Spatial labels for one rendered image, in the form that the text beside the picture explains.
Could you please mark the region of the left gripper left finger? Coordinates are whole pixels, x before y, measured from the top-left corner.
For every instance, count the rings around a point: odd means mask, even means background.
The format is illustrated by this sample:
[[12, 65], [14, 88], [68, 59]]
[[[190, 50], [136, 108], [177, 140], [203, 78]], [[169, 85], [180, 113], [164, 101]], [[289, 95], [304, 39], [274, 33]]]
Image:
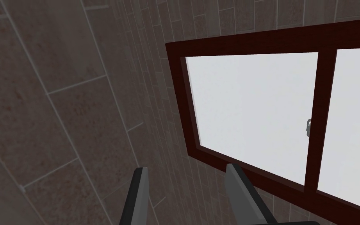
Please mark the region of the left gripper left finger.
[[146, 225], [149, 202], [148, 168], [134, 170], [119, 225]]

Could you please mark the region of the dark red framed window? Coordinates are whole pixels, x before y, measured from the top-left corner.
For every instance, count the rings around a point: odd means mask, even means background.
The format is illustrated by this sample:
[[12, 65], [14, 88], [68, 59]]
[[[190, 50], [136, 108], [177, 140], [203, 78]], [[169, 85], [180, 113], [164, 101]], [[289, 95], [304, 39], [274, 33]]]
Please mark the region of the dark red framed window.
[[360, 225], [360, 20], [166, 43], [190, 157]]

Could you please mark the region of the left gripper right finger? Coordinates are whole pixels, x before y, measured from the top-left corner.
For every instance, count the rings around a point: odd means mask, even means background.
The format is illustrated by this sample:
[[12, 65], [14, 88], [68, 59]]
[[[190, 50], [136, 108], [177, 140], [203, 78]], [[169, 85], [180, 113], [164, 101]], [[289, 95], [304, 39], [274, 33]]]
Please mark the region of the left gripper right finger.
[[237, 225], [277, 223], [239, 164], [226, 165], [225, 189]]

